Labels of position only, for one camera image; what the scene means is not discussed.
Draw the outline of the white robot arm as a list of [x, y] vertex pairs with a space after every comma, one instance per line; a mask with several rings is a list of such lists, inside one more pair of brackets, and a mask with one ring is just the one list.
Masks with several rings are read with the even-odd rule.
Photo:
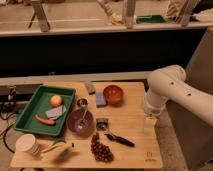
[[144, 114], [158, 117], [168, 100], [172, 100], [213, 126], [213, 95], [185, 82], [186, 72], [179, 65], [156, 69], [148, 75], [149, 89], [143, 100]]

